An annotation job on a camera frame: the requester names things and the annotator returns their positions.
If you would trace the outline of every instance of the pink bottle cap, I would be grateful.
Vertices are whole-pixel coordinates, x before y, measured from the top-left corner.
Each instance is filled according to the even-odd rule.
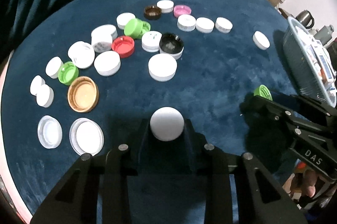
[[[191,8],[186,5],[176,5],[173,9],[173,15],[178,18],[181,15],[190,15],[192,12]]]

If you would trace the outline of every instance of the pink table edge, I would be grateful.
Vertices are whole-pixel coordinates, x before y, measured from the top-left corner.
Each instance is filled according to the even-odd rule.
[[[0,109],[1,109],[1,97],[2,97],[2,90],[5,83],[5,77],[8,69],[9,62],[13,55],[14,51],[11,52],[7,63],[4,66],[3,71],[0,71]],[[4,185],[8,191],[9,196],[11,197],[14,206],[16,207],[17,212],[23,218],[26,223],[30,223],[32,219],[32,214],[28,210],[27,206],[22,200],[14,181],[12,179],[11,173],[8,168],[7,160],[6,160],[6,153],[5,147],[3,143],[3,136],[2,136],[2,127],[1,127],[1,113],[0,113],[0,175],[4,182]]]

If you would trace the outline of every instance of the basket rim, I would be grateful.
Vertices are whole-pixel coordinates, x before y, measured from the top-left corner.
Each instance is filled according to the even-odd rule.
[[[317,73],[316,73],[315,67],[314,67],[314,65],[312,64],[311,60],[309,59],[309,56],[308,56],[307,52],[305,51],[305,49],[304,49],[304,47],[303,47],[303,45],[302,45],[302,41],[300,40],[300,38],[299,38],[299,36],[298,36],[298,33],[297,33],[295,27],[293,26],[293,23],[292,23],[292,22],[295,22],[296,26],[298,26],[299,28],[301,28],[307,35],[310,35],[310,33],[309,33],[308,30],[307,30],[307,29],[306,29],[306,28],[305,28],[305,27],[304,27],[298,20],[296,20],[295,18],[293,18],[293,17],[288,17],[287,20],[288,20],[288,23],[289,23],[289,27],[290,27],[290,29],[291,29],[291,32],[292,32],[292,34],[294,35],[295,40],[296,40],[297,44],[299,45],[299,47],[300,47],[300,49],[301,49],[301,51],[302,51],[302,53],[303,53],[303,55],[304,55],[304,57],[305,57],[305,59],[306,59],[308,65],[309,65],[309,67],[311,68],[311,71],[312,71],[312,73],[313,73],[313,75],[314,75],[316,81],[318,82],[318,85],[319,85],[319,87],[320,87],[320,89],[321,89],[321,92],[323,93],[323,96],[324,96],[325,100],[326,100],[327,102],[329,102],[329,104],[330,104],[331,106],[335,105],[335,103],[334,103],[334,102],[331,100],[331,98],[328,96],[328,93],[327,93],[327,91],[326,91],[326,89],[325,89],[325,87],[324,87],[324,85],[323,85],[323,82],[319,79],[319,77],[318,77],[318,75],[317,75]]]

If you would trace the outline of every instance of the kettle handle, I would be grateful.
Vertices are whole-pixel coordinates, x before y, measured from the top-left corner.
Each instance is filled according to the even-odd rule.
[[[314,24],[315,24],[315,20],[314,20],[314,18],[312,17],[312,15],[311,15],[311,13],[309,11],[308,11],[308,13],[311,16],[311,24],[310,24],[310,26],[306,26],[306,29],[311,29],[314,26]]]

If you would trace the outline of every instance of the blue surface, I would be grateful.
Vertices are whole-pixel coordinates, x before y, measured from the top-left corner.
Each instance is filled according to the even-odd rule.
[[[116,24],[122,12],[142,18],[143,8],[157,1],[75,0],[41,23],[15,51],[2,96],[2,130],[9,169],[32,213],[78,158],[68,132],[80,117],[90,118],[102,128],[105,142],[99,154],[103,154],[124,143],[142,118],[150,118],[158,108],[174,107],[192,120],[194,129],[205,134],[208,142],[225,152],[261,152],[258,157],[279,181],[290,175],[294,161],[282,149],[282,135],[250,136],[239,110],[247,93],[260,84],[285,94],[295,93],[280,50],[287,22],[266,0],[173,0],[189,5],[196,18],[205,16],[215,21],[226,17],[233,29],[229,34],[216,29],[210,34],[183,32],[173,14],[163,14],[151,22],[151,29],[176,33],[185,43],[174,78],[156,82],[150,77],[148,61],[154,53],[142,50],[137,40],[134,54],[122,59],[117,74],[102,77],[93,66],[80,70],[80,76],[89,76],[97,83],[99,102],[90,113],[71,110],[67,87],[45,74],[47,62],[54,56],[68,61],[70,45],[78,40],[90,42],[95,27]],[[255,31],[269,38],[268,50],[256,47],[252,40]],[[37,74],[55,92],[49,108],[39,107],[29,93]],[[44,115],[55,117],[62,126],[63,139],[56,149],[47,150],[38,141],[37,124]],[[132,178],[129,196],[133,223],[203,223],[204,188],[201,178]]]

